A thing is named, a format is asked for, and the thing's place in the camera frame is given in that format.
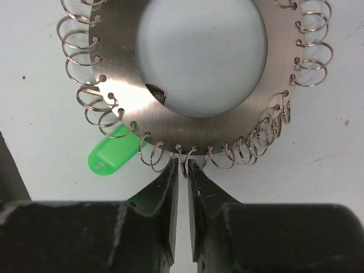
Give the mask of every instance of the coiled wire ring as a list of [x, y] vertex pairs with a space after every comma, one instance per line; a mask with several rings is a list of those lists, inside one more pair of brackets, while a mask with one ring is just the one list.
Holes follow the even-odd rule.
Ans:
[[[68, 37], [70, 37], [71, 35], [74, 34], [85, 34], [85, 35], [89, 35], [88, 31], [84, 31], [84, 30], [73, 30], [70, 32], [67, 32], [64, 35], [64, 39], [67, 39]], [[83, 48], [82, 50], [89, 50], [92, 49], [95, 45], [97, 44], [97, 42], [92, 43], [91, 45], [89, 45], [88, 47]], [[93, 63], [89, 63], [89, 64], [84, 64], [84, 63], [80, 63], [78, 61], [76, 61], [75, 59], [71, 58], [70, 55], [68, 54], [68, 52], [66, 51], [65, 48], [65, 43], [62, 43], [62, 51], [63, 54], [67, 57], [68, 60], [70, 60], [71, 62], [73, 62], [74, 64], [80, 65], [82, 67], [88, 67], [88, 66], [94, 66], [96, 64], [98, 64], [101, 61], [101, 58], [97, 59], [95, 62]]]
[[238, 165], [238, 166], [247, 165], [247, 163], [245, 162], [245, 160], [244, 160], [244, 158], [243, 158], [244, 156], [242, 157], [243, 163], [240, 163], [240, 162], [238, 162], [238, 161], [236, 160], [234, 150], [231, 150], [231, 151], [230, 151], [230, 152], [231, 152], [231, 154], [232, 154], [232, 156], [231, 156], [231, 155], [229, 155], [228, 148], [229, 148], [229, 144], [228, 144], [228, 142], [225, 142], [225, 143], [224, 143], [224, 152], [225, 152], [225, 154], [226, 154], [227, 158], [229, 158], [229, 159], [230, 159], [230, 160], [231, 160], [234, 164], [236, 164], [236, 165]]
[[274, 118], [274, 112], [275, 111], [280, 111], [280, 105], [276, 105], [273, 110], [272, 110], [272, 123], [271, 123], [271, 131], [272, 131], [272, 135], [273, 135], [273, 140], [276, 138], [279, 138], [281, 133], [282, 133], [282, 112], [280, 112], [278, 114], [278, 116], [276, 118]]
[[[67, 37], [65, 37], [69, 32], [67, 34], [65, 34], [64, 36], [61, 35], [60, 29], [61, 29], [62, 24], [64, 22], [68, 21], [68, 20], [71, 20], [71, 19], [72, 19], [71, 17], [65, 16], [62, 19], [60, 19], [59, 22], [58, 22], [58, 24], [57, 24], [56, 31], [57, 31], [57, 35], [58, 35], [59, 39], [61, 40], [62, 44], [65, 44], [67, 47], [72, 48], [72, 49], [76, 49], [76, 50], [87, 50], [87, 49], [93, 48], [98, 43], [98, 40], [99, 40], [98, 37], [96, 37], [94, 43], [90, 44], [89, 46], [87, 46], [87, 47], [80, 47], [78, 45], [74, 45], [74, 44], [68, 43], [66, 41], [67, 37], [69, 37], [69, 36], [72, 35], [72, 34], [69, 34]], [[84, 31], [84, 30], [79, 30], [79, 31], [82, 31], [83, 34], [89, 35], [89, 32], [88, 31]]]
[[178, 158], [179, 158], [179, 163], [181, 166], [181, 170], [182, 170], [182, 174], [184, 177], [187, 177], [187, 169], [186, 169], [186, 165], [183, 159], [183, 155], [182, 155], [182, 148], [178, 148], [177, 149], [177, 154], [178, 154]]
[[[262, 148], [268, 148], [268, 147], [270, 147], [272, 144], [273, 144], [273, 142], [274, 142], [274, 140], [275, 140], [275, 137], [273, 137], [272, 138], [272, 141], [270, 141], [269, 139], [269, 135], [268, 135], [268, 132], [266, 131], [266, 130], [264, 130], [263, 129], [263, 126], [264, 126], [264, 124], [268, 124], [268, 123], [270, 123], [270, 118], [269, 117], [266, 117], [265, 119], [264, 119], [264, 121], [262, 121], [261, 123], [260, 123], [260, 125], [258, 126], [259, 127], [259, 129], [257, 129], [257, 139], [258, 139], [258, 143], [259, 143], [259, 145], [262, 147]], [[262, 132], [264, 132], [265, 134], [266, 134], [266, 144], [263, 144], [263, 142], [262, 142]]]
[[118, 101], [116, 100], [116, 98], [112, 95], [112, 93], [109, 93], [109, 99], [114, 100], [114, 104], [110, 107], [105, 107], [105, 108], [98, 108], [98, 107], [94, 107], [93, 105], [96, 104], [97, 102], [95, 102], [94, 104], [87, 104], [86, 102], [84, 102], [81, 97], [80, 97], [80, 93], [84, 92], [86, 90], [98, 90], [98, 88], [96, 86], [81, 86], [77, 93], [76, 93], [76, 100], [77, 102], [85, 109], [88, 109], [90, 111], [93, 112], [107, 112], [110, 110], [113, 110], [115, 107], [118, 106]]
[[[148, 164], [147, 162], [144, 161], [143, 159], [143, 154], [142, 154], [142, 145], [143, 145], [143, 142], [145, 141], [146, 138], [150, 137], [151, 136], [151, 133], [146, 133], [141, 139], [140, 139], [140, 142], [139, 142], [139, 147], [138, 147], [138, 155], [141, 159], [141, 161], [147, 165], [147, 166], [150, 166], [150, 164]], [[163, 159], [163, 156], [164, 156], [164, 150], [161, 149], [160, 150], [160, 155], [159, 155], [159, 158], [158, 160], [154, 163], [154, 165], [157, 165], [162, 159]]]
[[[305, 63], [314, 63], [314, 64], [319, 64], [319, 65], [324, 65], [322, 62], [317, 61], [317, 60], [303, 60], [302, 63], [303, 64], [305, 64]], [[319, 82], [317, 82], [315, 84], [310, 84], [310, 85], [301, 84], [298, 81], [296, 81], [296, 75], [294, 75], [294, 74], [291, 74], [289, 79], [290, 79], [291, 82], [294, 82], [296, 85], [301, 86], [301, 87], [314, 87], [314, 86], [318, 86], [319, 84], [322, 84], [326, 80], [326, 78], [328, 76], [328, 68], [324, 67], [324, 71], [325, 71], [324, 78], [321, 81], [319, 81]]]
[[[223, 167], [221, 167], [215, 160], [214, 160], [214, 157], [213, 157], [213, 155], [212, 155], [212, 151], [214, 150], [214, 147], [213, 146], [209, 146], [209, 148], [208, 148], [208, 151], [209, 151], [209, 153], [208, 153], [208, 155], [209, 155], [209, 157], [210, 157], [210, 160], [211, 160], [211, 162], [217, 167], [217, 168], [219, 168], [219, 169], [222, 169], [222, 170], [224, 170], [224, 171], [227, 171], [227, 170], [229, 170], [229, 169], [232, 169], [233, 167], [234, 167], [234, 165], [235, 165], [235, 162], [233, 162], [233, 164], [230, 166], [230, 167], [228, 167], [228, 168], [223, 168]], [[233, 159], [234, 160], [236, 160], [236, 158], [235, 158], [235, 153], [234, 152], [232, 152], [232, 155], [233, 155]]]
[[[108, 115], [108, 112], [105, 112], [105, 113], [103, 113], [101, 116], [100, 116], [100, 118], [98, 119], [98, 123], [99, 123], [99, 125], [101, 124], [101, 122], [102, 122], [102, 119], [105, 117], [105, 116], [107, 116]], [[107, 132], [105, 132], [104, 130], [103, 130], [103, 128], [106, 128], [106, 127], [99, 127], [98, 126], [98, 129], [100, 130], [100, 132], [102, 132], [102, 134], [104, 135], [104, 136], [106, 136], [106, 137], [108, 137], [108, 138], [113, 138], [113, 139], [115, 139], [115, 138], [124, 138], [124, 137], [126, 137], [127, 135], [130, 135], [133, 131], [134, 131], [134, 129], [135, 129], [135, 122], [133, 122], [133, 125], [132, 125], [132, 127], [131, 127], [131, 129], [126, 133], [126, 134], [123, 134], [123, 135], [111, 135], [111, 134], [109, 134], [109, 133], [107, 133]]]
[[[303, 16], [307, 16], [307, 15], [317, 15], [317, 16], [320, 16], [321, 18], [323, 18], [323, 20], [326, 22], [329, 21], [329, 19], [326, 17], [325, 14], [323, 13], [320, 13], [318, 11], [309, 11], [307, 13], [304, 13]], [[298, 47], [314, 47], [316, 44], [319, 44], [321, 43], [323, 40], [325, 40], [325, 38], [328, 36], [329, 34], [329, 31], [330, 31], [330, 25], [327, 24], [326, 25], [326, 32], [325, 32], [325, 35], [319, 40], [319, 41], [316, 41], [316, 42], [308, 42], [308, 43], [303, 43], [301, 40], [297, 40], [296, 41], [296, 45]]]
[[292, 1], [292, 0], [288, 0], [288, 5], [283, 5], [283, 4], [279, 3], [279, 2], [278, 2], [278, 0], [274, 0], [274, 2], [275, 2], [275, 3], [279, 6], [279, 7], [282, 7], [282, 8], [284, 8], [284, 9], [289, 9], [289, 8], [291, 8], [291, 9], [293, 9], [293, 10], [297, 9], [297, 3], [293, 3], [293, 1]]
[[[103, 102], [105, 101], [104, 98], [97, 98], [96, 100], [92, 101], [89, 106], [93, 106], [94, 104], [97, 104], [99, 102]], [[106, 123], [106, 124], [101, 124], [100, 120], [98, 121], [98, 123], [94, 123], [92, 122], [89, 117], [88, 117], [88, 112], [89, 112], [89, 109], [85, 109], [85, 118], [87, 120], [88, 123], [90, 123], [91, 125], [95, 126], [95, 127], [99, 127], [99, 128], [108, 128], [108, 127], [111, 127], [113, 125], [115, 125], [116, 123], [118, 123], [119, 121], [121, 121], [122, 117], [123, 117], [123, 110], [122, 109], [119, 109], [118, 112], [119, 112], [119, 116], [116, 117], [116, 119], [113, 121], [113, 122], [110, 122], [110, 123]], [[104, 113], [100, 116], [101, 117], [101, 120], [107, 116], [108, 114], [112, 113], [113, 111], [109, 110], [108, 111], [103, 111]]]
[[[79, 1], [79, 2], [82, 3], [82, 4], [86, 4], [88, 6], [93, 6], [94, 5], [93, 7], [99, 7], [99, 6], [101, 6], [104, 3], [104, 0], [100, 0], [100, 1], [98, 1], [96, 3], [92, 3], [92, 4], [91, 3], [87, 3], [86, 1]], [[97, 24], [97, 23], [99, 23], [101, 21], [101, 17], [99, 17], [98, 19], [96, 19], [94, 21], [91, 21], [87, 17], [73, 14], [72, 12], [70, 12], [70, 10], [65, 5], [64, 0], [61, 0], [61, 5], [62, 5], [62, 8], [64, 9], [64, 11], [67, 13], [67, 15], [69, 17], [71, 17], [73, 20], [77, 21], [77, 22], [80, 22], [82, 24], [89, 24], [89, 25], [94, 26], [95, 24]]]
[[[324, 42], [318, 43], [317, 46], [324, 46], [324, 47], [328, 48], [331, 52], [331, 57], [325, 64], [320, 65], [319, 67], [304, 67], [303, 65], [300, 64], [300, 58], [296, 57], [295, 65], [298, 65], [300, 68], [305, 69], [305, 70], [315, 70], [315, 71], [319, 71], [319, 70], [327, 67], [334, 58], [334, 49], [332, 48], [331, 45], [329, 45], [328, 43], [324, 43]], [[308, 59], [308, 60], [304, 60], [302, 63], [314, 63], [313, 61], [314, 60], [312, 60], [312, 59]]]
[[282, 108], [281, 108], [281, 114], [284, 124], [290, 124], [291, 123], [291, 102], [288, 100], [287, 103], [284, 103], [284, 98], [289, 96], [289, 91], [286, 90], [282, 93]]
[[[244, 142], [244, 138], [240, 137], [238, 139], [238, 152], [239, 152], [239, 155], [240, 155], [241, 159], [243, 160], [243, 162], [245, 162], [246, 165], [254, 165], [258, 161], [258, 158], [254, 157], [252, 155], [252, 153], [249, 150], [248, 144], [245, 143], [245, 146], [248, 148], [248, 152], [249, 152], [249, 160], [248, 161], [245, 160], [245, 157], [244, 157], [244, 154], [243, 154], [243, 151], [242, 151], [242, 147], [241, 147], [241, 144], [243, 142]], [[255, 153], [256, 154], [258, 153], [258, 149], [256, 147], [255, 147]]]
[[327, 5], [327, 7], [329, 9], [329, 12], [330, 12], [330, 15], [328, 17], [328, 20], [321, 27], [319, 27], [319, 28], [311, 28], [311, 29], [302, 27], [302, 23], [300, 21], [297, 21], [295, 23], [295, 26], [300, 31], [316, 32], [316, 31], [322, 30], [324, 27], [326, 27], [329, 24], [329, 22], [331, 20], [331, 17], [332, 17], [332, 6], [331, 6], [331, 4], [327, 0], [318, 0], [318, 1], [321, 1], [322, 3], [324, 3], [325, 5]]
[[190, 150], [189, 153], [186, 154], [186, 157], [183, 158], [183, 154], [182, 154], [182, 148], [178, 148], [178, 157], [179, 157], [179, 163], [181, 165], [181, 169], [182, 169], [182, 174], [185, 178], [188, 178], [188, 172], [187, 172], [187, 160], [188, 158], [194, 153], [197, 152], [197, 148], [196, 147], [192, 147], [192, 149]]
[[[258, 148], [257, 146], [255, 145], [254, 141], [253, 141], [253, 136], [254, 134], [258, 135], [258, 132], [259, 130], [257, 128], [255, 128], [249, 135], [249, 140], [247, 142], [247, 147], [249, 149], [249, 151], [251, 152], [252, 156], [256, 157], [256, 158], [260, 158], [262, 157], [268, 150], [268, 148], [266, 147], [263, 147], [264, 148], [264, 151], [258, 155]], [[266, 131], [264, 131], [266, 133], [266, 138], [267, 138], [267, 143], [269, 143], [269, 135]]]
[[[151, 168], [152, 168], [152, 170], [154, 171], [154, 172], [157, 172], [157, 173], [161, 173], [161, 172], [163, 172], [163, 170], [166, 168], [166, 166], [168, 166], [168, 163], [167, 163], [167, 165], [163, 168], [163, 169], [161, 169], [161, 170], [156, 170], [155, 168], [154, 168], [154, 166], [156, 165], [155, 163], [153, 163], [153, 157], [154, 157], [154, 155], [155, 155], [155, 151], [160, 147], [160, 146], [163, 146], [165, 144], [165, 141], [163, 141], [163, 140], [161, 140], [161, 141], [159, 141], [155, 146], [154, 146], [154, 148], [153, 148], [153, 150], [152, 150], [152, 153], [151, 153], [151, 155], [150, 155], [150, 160], [149, 160], [149, 162], [150, 162], [150, 166], [151, 166]], [[173, 158], [173, 152], [171, 153], [171, 157], [170, 157], [170, 159], [169, 159], [169, 161], [171, 161], [171, 159]]]
[[[89, 52], [86, 52], [86, 51], [78, 51], [78, 52], [75, 52], [75, 53], [72, 53], [71, 55], [69, 55], [70, 58], [73, 58], [77, 55], [80, 55], [80, 54], [85, 54], [85, 55], [90, 55]], [[87, 82], [80, 82], [79, 80], [77, 80], [76, 78], [74, 78], [71, 73], [69, 72], [69, 69], [68, 69], [68, 64], [69, 64], [70, 60], [67, 59], [66, 60], [66, 63], [65, 63], [65, 70], [66, 70], [66, 73], [67, 73], [67, 76], [75, 83], [79, 84], [79, 85], [85, 85], [85, 86], [93, 86], [93, 85], [97, 85], [101, 82], [104, 82], [106, 81], [106, 76], [105, 75], [100, 75], [100, 78], [98, 81], [94, 82], [94, 83], [87, 83]]]
[[206, 166], [207, 166], [207, 163], [209, 162], [209, 156], [208, 155], [205, 155], [205, 162], [204, 164], [202, 165], [201, 169], [205, 169]]

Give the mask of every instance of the metal disc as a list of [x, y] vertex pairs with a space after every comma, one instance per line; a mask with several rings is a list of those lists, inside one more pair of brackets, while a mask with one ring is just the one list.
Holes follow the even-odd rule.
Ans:
[[[106, 76], [98, 87], [107, 102], [113, 93], [119, 108], [125, 112], [122, 122], [137, 127], [134, 133], [140, 137], [146, 132], [151, 137], [146, 141], [156, 145], [165, 141], [163, 149], [176, 152], [181, 145], [184, 152], [197, 148], [195, 155], [205, 155], [208, 147], [213, 153], [222, 152], [224, 143], [236, 147], [239, 137], [247, 137], [266, 117], [275, 105], [282, 106], [282, 92], [295, 87], [290, 75], [299, 77], [295, 69], [295, 58], [303, 59], [304, 48], [296, 45], [304, 41], [304, 34], [295, 27], [296, 21], [303, 21], [299, 1], [297, 9], [282, 7], [276, 1], [253, 0], [257, 6], [267, 33], [267, 60], [262, 77], [248, 99], [236, 108], [209, 118], [187, 117], [164, 107], [148, 90], [137, 67], [134, 52], [135, 37], [139, 18], [148, 0], [108, 0], [98, 10], [92, 11], [91, 18], [101, 16], [101, 22], [90, 28], [90, 43], [93, 37], [99, 43], [90, 51], [92, 60], [101, 58], [93, 67], [96, 80]], [[119, 116], [118, 108], [113, 109]]]

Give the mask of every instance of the white tabletop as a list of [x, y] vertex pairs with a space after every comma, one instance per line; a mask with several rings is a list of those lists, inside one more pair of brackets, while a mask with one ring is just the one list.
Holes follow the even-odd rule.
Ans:
[[[292, 123], [255, 166], [226, 172], [210, 164], [206, 173], [245, 203], [338, 203], [364, 222], [364, 1], [332, 3], [326, 41], [336, 57], [327, 81], [296, 88]], [[55, 33], [63, 16], [59, 1], [3, 3], [0, 130], [33, 200], [129, 198], [156, 174], [137, 156], [109, 177], [89, 170], [87, 157], [104, 138], [84, 120], [65, 74]], [[178, 213], [171, 272], [196, 272], [182, 177]]]

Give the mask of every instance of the brushed steel disc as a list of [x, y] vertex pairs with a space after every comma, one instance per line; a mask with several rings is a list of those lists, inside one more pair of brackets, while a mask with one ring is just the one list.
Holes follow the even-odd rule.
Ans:
[[96, 79], [105, 75], [107, 80], [98, 87], [107, 102], [113, 93], [119, 108], [125, 113], [122, 122], [142, 137], [146, 132], [151, 137], [146, 141], [156, 145], [165, 141], [163, 149], [176, 152], [181, 145], [184, 152], [197, 148], [195, 155], [205, 155], [208, 147], [213, 153], [222, 152], [224, 143], [236, 147], [237, 139], [247, 137], [265, 117], [270, 116], [275, 105], [282, 106], [282, 92], [293, 93], [295, 85], [290, 75], [299, 77], [295, 69], [295, 58], [303, 59], [304, 48], [296, 45], [304, 41], [304, 34], [295, 27], [296, 21], [303, 22], [300, 2], [297, 9], [282, 7], [274, 0], [252, 0], [257, 6], [267, 34], [267, 60], [260, 81], [250, 96], [234, 109], [208, 118], [187, 117], [166, 108], [149, 92], [138, 71], [135, 58], [135, 38], [138, 22], [148, 0], [108, 0], [91, 18], [101, 16], [102, 21], [91, 27], [90, 43], [93, 37], [99, 43], [90, 51], [92, 59], [102, 60], [93, 67]]

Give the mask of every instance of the hole in disc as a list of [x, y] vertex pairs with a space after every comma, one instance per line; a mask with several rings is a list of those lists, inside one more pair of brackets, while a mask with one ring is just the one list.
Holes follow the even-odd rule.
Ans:
[[139, 22], [135, 54], [144, 82], [166, 92], [166, 107], [212, 117], [254, 90], [267, 37], [251, 0], [152, 0]]
[[96, 14], [95, 17], [93, 18], [95, 21], [98, 21], [98, 22], [101, 22], [102, 19], [101, 19], [101, 15], [99, 14]]

